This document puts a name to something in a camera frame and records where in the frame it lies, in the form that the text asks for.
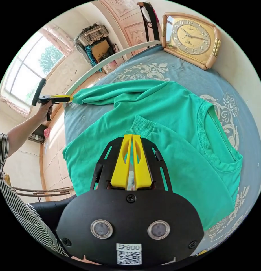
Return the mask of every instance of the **clock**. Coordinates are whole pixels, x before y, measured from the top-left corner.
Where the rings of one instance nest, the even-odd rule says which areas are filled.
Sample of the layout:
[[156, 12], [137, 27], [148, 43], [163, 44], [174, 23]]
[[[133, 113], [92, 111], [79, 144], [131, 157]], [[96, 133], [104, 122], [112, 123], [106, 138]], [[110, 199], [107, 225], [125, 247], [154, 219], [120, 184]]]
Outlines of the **clock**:
[[199, 68], [210, 69], [217, 59], [221, 34], [214, 24], [185, 13], [165, 13], [163, 50]]

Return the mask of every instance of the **tiled floor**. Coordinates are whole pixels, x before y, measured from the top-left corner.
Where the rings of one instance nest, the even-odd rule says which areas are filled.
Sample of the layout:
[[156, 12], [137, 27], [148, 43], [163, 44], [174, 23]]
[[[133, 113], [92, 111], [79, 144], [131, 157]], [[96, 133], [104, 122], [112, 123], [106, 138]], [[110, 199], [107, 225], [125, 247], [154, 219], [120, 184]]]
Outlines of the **tiled floor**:
[[[75, 94], [81, 88], [92, 86], [104, 74], [94, 74], [87, 79], [73, 93]], [[65, 125], [64, 125], [64, 108], [61, 107], [49, 125], [50, 134], [43, 148], [43, 171], [46, 189], [58, 189], [72, 186], [69, 178], [66, 162], [63, 158], [63, 150], [65, 148]], [[62, 200], [75, 194], [72, 190], [70, 195], [50, 197], [50, 200]]]

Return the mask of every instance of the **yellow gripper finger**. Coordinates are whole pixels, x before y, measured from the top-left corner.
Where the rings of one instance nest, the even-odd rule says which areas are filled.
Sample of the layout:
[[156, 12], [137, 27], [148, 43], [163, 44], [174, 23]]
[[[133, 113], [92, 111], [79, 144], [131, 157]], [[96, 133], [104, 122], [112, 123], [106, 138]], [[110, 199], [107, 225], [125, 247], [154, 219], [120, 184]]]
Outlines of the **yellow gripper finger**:
[[133, 142], [133, 162], [134, 162], [134, 184], [136, 190], [139, 188], [147, 188], [152, 184], [151, 176], [147, 166], [147, 161], [142, 146], [141, 137], [132, 135]]
[[124, 135], [118, 159], [115, 165], [111, 185], [113, 187], [124, 188], [128, 187], [128, 174], [130, 171], [130, 151], [131, 151], [132, 135]]

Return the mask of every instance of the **bed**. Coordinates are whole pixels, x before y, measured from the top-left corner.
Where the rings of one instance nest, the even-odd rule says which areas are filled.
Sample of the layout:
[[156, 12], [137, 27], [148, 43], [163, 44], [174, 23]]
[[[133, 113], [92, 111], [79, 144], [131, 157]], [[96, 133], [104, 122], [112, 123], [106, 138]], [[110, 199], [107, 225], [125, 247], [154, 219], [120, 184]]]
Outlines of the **bed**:
[[[213, 249], [227, 239], [248, 215], [261, 191], [261, 131], [259, 132], [256, 121], [241, 95], [215, 69], [203, 71], [172, 56], [163, 51], [159, 41], [139, 44], [109, 57], [81, 77], [66, 94], [72, 93], [106, 62], [149, 45], [152, 47], [124, 62], [95, 85], [140, 79], [175, 81], [214, 104], [230, 143], [244, 158], [235, 209], [205, 232], [203, 240], [192, 254], [195, 256]], [[64, 107], [66, 144], [113, 109], [113, 105], [72, 103]]]

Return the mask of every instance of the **red cloth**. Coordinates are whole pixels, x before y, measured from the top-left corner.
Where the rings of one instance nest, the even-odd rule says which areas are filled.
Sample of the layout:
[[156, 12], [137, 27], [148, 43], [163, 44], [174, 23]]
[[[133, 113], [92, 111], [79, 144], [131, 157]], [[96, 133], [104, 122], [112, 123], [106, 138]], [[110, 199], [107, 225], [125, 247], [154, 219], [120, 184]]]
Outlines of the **red cloth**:
[[157, 16], [157, 14], [156, 14], [156, 12], [155, 12], [155, 10], [154, 10], [154, 9], [153, 9], [153, 11], [154, 11], [154, 13], [155, 13], [157, 23], [159, 23], [158, 16]]
[[51, 129], [48, 127], [47, 129], [44, 130], [44, 136], [47, 138], [49, 136]]

